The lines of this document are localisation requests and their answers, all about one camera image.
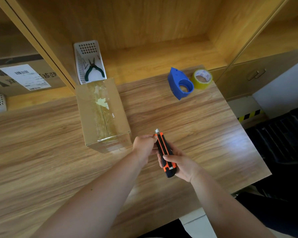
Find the person's left hand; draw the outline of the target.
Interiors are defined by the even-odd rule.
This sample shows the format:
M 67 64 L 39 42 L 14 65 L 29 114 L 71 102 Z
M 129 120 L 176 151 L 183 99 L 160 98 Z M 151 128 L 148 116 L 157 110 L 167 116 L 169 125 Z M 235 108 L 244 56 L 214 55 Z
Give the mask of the person's left hand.
M 146 135 L 135 138 L 132 154 L 137 158 L 141 167 L 148 163 L 149 156 L 146 156 Z

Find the orange black utility knife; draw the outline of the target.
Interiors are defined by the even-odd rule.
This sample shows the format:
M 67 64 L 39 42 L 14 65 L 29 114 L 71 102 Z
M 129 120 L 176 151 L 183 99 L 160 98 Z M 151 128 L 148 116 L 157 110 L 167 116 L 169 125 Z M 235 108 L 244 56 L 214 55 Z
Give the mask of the orange black utility knife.
M 175 176 L 177 172 L 177 165 L 174 162 L 166 161 L 163 156 L 164 155 L 173 155 L 173 152 L 166 141 L 164 135 L 162 132 L 159 131 L 159 129 L 155 129 L 155 136 L 157 137 L 157 147 L 159 151 L 159 155 L 161 156 L 161 162 L 163 166 L 164 173 L 167 178 L 171 178 Z

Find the person's left forearm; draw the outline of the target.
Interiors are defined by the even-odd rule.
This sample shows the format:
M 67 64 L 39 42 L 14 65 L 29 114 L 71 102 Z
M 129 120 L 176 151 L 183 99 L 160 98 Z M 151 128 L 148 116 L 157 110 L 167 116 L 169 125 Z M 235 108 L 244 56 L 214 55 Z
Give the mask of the person's left forearm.
M 103 238 L 151 151 L 133 150 L 60 207 L 31 238 Z

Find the person's right forearm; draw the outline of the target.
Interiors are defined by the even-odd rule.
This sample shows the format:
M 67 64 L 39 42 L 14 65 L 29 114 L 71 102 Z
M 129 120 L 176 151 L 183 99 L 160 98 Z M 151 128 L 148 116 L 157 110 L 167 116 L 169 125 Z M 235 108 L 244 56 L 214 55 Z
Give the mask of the person's right forearm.
M 203 168 L 194 169 L 190 183 L 217 238 L 276 238 Z

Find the taped brown cardboard box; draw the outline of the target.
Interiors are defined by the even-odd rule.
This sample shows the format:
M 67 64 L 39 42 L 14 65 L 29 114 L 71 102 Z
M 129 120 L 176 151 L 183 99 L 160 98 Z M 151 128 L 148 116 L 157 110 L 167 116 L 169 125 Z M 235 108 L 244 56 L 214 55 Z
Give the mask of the taped brown cardboard box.
M 75 89 L 85 145 L 100 153 L 132 145 L 131 129 L 113 78 Z

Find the blue tape dispenser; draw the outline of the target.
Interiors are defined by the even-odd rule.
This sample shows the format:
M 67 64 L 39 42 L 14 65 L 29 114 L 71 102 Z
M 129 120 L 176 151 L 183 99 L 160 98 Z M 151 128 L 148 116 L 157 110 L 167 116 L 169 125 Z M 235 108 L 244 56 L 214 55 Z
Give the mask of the blue tape dispenser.
M 176 68 L 171 67 L 167 80 L 173 95 L 178 100 L 187 97 L 194 90 L 192 81 L 189 80 L 184 72 Z

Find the yellow packing tape roll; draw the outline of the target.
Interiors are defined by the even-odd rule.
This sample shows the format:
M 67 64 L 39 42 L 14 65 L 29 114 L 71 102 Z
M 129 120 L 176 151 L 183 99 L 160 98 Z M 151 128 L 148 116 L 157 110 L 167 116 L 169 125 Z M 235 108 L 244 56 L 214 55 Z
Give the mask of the yellow packing tape roll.
M 204 90 L 213 81 L 213 76 L 205 69 L 198 69 L 194 71 L 194 73 L 190 77 L 190 80 L 193 83 L 194 88 Z

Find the black yellow hazard tape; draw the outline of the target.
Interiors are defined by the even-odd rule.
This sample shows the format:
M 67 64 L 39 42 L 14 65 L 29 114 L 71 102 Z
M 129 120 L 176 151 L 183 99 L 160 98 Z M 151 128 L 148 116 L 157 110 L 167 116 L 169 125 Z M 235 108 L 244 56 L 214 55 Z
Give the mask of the black yellow hazard tape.
M 256 111 L 250 112 L 250 113 L 248 113 L 248 114 L 246 114 L 246 115 L 244 115 L 244 116 L 240 116 L 240 117 L 238 117 L 237 120 L 241 123 L 241 122 L 244 121 L 244 120 L 250 119 L 250 118 L 252 118 L 252 117 L 254 117 L 254 116 L 257 116 L 257 115 L 260 115 L 260 114 L 262 114 L 262 113 L 264 113 L 264 111 L 261 110 L 261 109 L 258 109 L 258 110 L 256 110 Z

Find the black plastic crate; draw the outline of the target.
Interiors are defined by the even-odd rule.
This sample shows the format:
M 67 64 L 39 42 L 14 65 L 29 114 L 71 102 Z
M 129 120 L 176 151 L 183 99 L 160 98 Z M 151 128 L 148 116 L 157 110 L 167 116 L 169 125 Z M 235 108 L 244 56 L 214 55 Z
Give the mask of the black plastic crate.
M 245 131 L 263 159 L 298 164 L 298 108 Z

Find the tall white plastic basket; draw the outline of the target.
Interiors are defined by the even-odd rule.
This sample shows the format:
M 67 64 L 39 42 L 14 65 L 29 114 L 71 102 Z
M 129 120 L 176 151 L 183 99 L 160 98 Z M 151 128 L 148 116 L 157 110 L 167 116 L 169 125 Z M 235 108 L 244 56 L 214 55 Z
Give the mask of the tall white plastic basket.
M 75 43 L 73 47 L 75 53 L 77 75 L 81 85 L 107 79 L 106 71 L 99 49 L 99 43 L 97 40 Z M 90 67 L 88 60 L 93 62 L 93 58 L 95 58 L 95 64 L 104 71 L 105 78 L 102 77 L 99 71 L 93 68 L 93 70 L 89 74 L 89 81 L 85 82 L 84 76 L 88 68 Z

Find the wooden shelf cabinet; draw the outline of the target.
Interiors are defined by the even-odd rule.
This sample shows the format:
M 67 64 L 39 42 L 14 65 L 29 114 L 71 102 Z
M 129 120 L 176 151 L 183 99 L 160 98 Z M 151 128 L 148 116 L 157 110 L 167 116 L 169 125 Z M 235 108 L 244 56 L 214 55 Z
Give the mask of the wooden shelf cabinet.
M 118 85 L 204 64 L 226 100 L 269 83 L 229 87 L 232 66 L 298 49 L 298 0 L 0 0 L 2 12 L 0 33 L 15 25 L 67 86 L 8 97 L 8 111 L 73 96 L 83 41 L 98 41 Z

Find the wooden drawer front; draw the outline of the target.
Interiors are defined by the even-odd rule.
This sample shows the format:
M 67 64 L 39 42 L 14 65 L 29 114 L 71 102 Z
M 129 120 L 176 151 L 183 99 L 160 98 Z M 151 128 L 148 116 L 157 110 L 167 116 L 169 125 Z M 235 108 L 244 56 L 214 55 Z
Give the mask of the wooden drawer front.
M 298 63 L 298 49 L 230 66 L 215 82 L 226 100 L 250 96 Z M 248 81 L 257 70 L 267 69 L 258 79 Z

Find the white shipping label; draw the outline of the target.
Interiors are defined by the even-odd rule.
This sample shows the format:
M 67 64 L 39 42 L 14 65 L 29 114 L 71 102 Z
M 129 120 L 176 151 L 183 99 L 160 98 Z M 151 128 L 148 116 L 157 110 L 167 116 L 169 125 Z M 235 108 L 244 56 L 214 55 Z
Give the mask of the white shipping label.
M 23 64 L 11 67 L 0 68 L 5 74 L 10 76 L 16 82 L 21 84 L 29 91 L 35 91 L 45 88 L 51 88 L 48 84 L 30 65 Z

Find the large printed cardboard box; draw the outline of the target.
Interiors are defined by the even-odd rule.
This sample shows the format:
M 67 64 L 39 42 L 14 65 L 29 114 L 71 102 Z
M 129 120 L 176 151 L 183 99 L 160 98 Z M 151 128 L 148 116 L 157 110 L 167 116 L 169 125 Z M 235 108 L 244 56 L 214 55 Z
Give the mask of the large printed cardboard box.
M 43 90 L 65 87 L 65 83 L 39 54 L 0 59 L 0 68 L 17 65 L 30 65 L 51 88 L 29 91 L 10 76 L 0 70 L 0 92 L 6 96 L 18 96 Z

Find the green-handled pliers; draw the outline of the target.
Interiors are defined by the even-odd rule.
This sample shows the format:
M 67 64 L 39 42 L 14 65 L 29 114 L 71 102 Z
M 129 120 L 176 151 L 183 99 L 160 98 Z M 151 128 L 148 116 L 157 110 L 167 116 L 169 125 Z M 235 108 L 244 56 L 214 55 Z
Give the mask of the green-handled pliers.
M 91 73 L 93 68 L 95 70 L 99 71 L 101 73 L 102 77 L 105 78 L 104 71 L 95 64 L 95 58 L 93 58 L 93 62 L 91 62 L 90 60 L 88 60 L 88 61 L 89 61 L 90 66 L 89 66 L 89 68 L 88 68 L 88 70 L 87 70 L 87 72 L 85 73 L 85 76 L 84 76 L 85 82 L 89 81 L 89 74 Z

